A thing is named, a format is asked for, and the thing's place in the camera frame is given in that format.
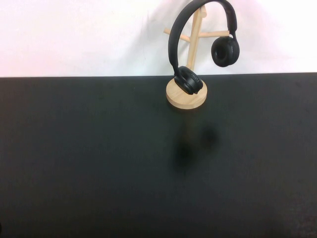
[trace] headphones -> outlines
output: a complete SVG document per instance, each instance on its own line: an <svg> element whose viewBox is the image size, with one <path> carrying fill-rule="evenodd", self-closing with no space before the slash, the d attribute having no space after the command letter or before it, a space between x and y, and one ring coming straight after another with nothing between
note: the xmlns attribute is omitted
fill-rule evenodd
<svg viewBox="0 0 317 238"><path fill-rule="evenodd" d="M168 39L168 58L173 66L175 83L187 94L197 94L203 87L202 80L189 68L178 67L178 42L186 22L196 10L208 2L218 2L224 8L227 16L229 36L219 37L215 40L211 48L212 59L216 65L227 67L236 63L240 55L240 48L236 39L237 17L232 5L226 0L193 0L178 15L175 20Z"/></svg>

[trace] wooden base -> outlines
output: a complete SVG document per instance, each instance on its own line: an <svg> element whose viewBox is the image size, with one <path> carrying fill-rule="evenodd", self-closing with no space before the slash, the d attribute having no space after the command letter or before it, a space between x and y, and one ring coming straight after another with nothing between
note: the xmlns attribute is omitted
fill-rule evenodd
<svg viewBox="0 0 317 238"><path fill-rule="evenodd" d="M197 108L205 102L207 97L207 86L204 82L203 84L204 86L198 94L189 95L178 87L172 79L166 87L166 97L177 108L186 110Z"/></svg>

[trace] black tabletop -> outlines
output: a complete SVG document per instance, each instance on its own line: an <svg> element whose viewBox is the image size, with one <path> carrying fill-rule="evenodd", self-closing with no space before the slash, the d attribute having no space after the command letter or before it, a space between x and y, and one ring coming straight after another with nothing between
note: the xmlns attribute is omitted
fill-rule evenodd
<svg viewBox="0 0 317 238"><path fill-rule="evenodd" d="M317 74L0 79L2 237L317 236Z"/></svg>

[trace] headphone ear cup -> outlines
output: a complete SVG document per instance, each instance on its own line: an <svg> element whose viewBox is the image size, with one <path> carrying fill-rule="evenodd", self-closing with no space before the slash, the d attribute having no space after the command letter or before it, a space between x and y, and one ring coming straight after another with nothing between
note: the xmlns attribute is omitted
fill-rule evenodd
<svg viewBox="0 0 317 238"><path fill-rule="evenodd" d="M216 65L227 67L236 63L240 55L240 48L237 41L233 38L219 37L211 47L211 56Z"/></svg>
<svg viewBox="0 0 317 238"><path fill-rule="evenodd" d="M186 83L193 89L193 93L198 93L203 88L202 80L189 68L185 66L179 67L179 71Z"/></svg>

